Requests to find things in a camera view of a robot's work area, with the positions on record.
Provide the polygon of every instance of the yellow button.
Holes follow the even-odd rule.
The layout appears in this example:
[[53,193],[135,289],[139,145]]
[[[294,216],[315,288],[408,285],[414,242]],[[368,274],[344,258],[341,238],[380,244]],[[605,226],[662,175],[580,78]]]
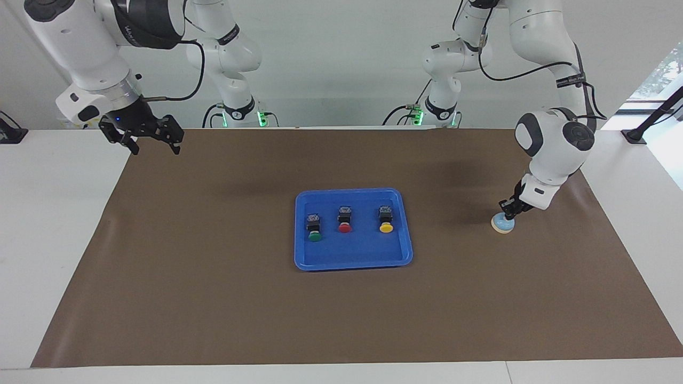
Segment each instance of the yellow button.
[[391,233],[393,231],[393,225],[390,223],[383,223],[380,225],[380,231],[382,233]]

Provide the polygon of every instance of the green button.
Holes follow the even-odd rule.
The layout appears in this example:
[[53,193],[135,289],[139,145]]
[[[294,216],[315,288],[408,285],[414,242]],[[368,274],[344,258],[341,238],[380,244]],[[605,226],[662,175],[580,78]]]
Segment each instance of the green button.
[[313,231],[308,234],[308,239],[310,241],[320,241],[322,240],[322,235],[318,231]]

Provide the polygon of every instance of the window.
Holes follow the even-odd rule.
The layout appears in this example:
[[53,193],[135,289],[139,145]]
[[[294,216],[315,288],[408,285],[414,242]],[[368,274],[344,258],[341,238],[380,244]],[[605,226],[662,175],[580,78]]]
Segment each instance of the window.
[[664,58],[627,102],[662,102],[683,85],[683,42]]

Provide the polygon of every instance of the plastic tray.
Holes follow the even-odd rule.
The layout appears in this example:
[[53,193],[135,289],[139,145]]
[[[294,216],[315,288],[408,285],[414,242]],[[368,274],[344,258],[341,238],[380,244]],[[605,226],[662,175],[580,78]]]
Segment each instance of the plastic tray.
[[[393,231],[379,230],[380,206],[393,209]],[[352,208],[352,231],[338,230],[340,206]],[[413,245],[401,194],[392,188],[306,191],[296,197],[294,263],[304,271],[404,266],[413,260]],[[320,216],[322,240],[308,239],[306,218]]]

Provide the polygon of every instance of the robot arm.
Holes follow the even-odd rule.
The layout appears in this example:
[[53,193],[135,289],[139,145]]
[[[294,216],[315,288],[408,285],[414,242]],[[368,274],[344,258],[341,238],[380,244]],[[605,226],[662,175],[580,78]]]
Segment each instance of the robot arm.
[[490,63],[486,23],[495,8],[510,11],[513,49],[553,73],[560,99],[559,107],[527,113],[518,121],[516,140],[531,163],[513,196],[499,203],[503,213],[492,221],[496,230],[507,233],[516,215],[550,206],[560,186],[588,157],[597,124],[581,54],[564,26],[561,0],[467,0],[456,20],[458,39],[435,44],[424,55],[423,66],[434,82],[424,102],[424,122],[448,125],[460,93],[455,73],[484,70]]
[[[198,42],[206,53],[206,74],[223,99],[223,117],[230,127],[245,127],[267,120],[254,99],[241,72],[257,70],[261,65],[258,45],[240,31],[227,0],[191,0],[197,14],[197,26],[208,35]],[[187,50],[188,60],[201,66],[196,50]]]
[[[510,10],[513,49],[524,59],[549,66],[561,104],[527,113],[517,123],[516,140],[531,162],[513,196],[500,202],[509,222],[532,208],[550,206],[560,186],[586,161],[595,142],[597,121],[579,48],[564,26],[561,1],[503,2]],[[557,62],[571,65],[552,65]]]
[[102,116],[107,139],[133,154],[133,137],[142,136],[178,154],[183,130],[173,116],[154,117],[118,45],[173,48],[184,34],[182,7],[182,0],[25,0],[31,29],[73,81],[57,97],[59,110],[75,124]]
[[[425,111],[423,124],[454,125],[461,90],[455,75],[479,70],[480,39],[491,6],[495,6],[491,1],[467,1],[456,20],[458,38],[439,42],[424,51],[422,66],[432,77],[432,87],[421,105]],[[493,49],[485,44],[481,50],[482,65],[487,66]]]

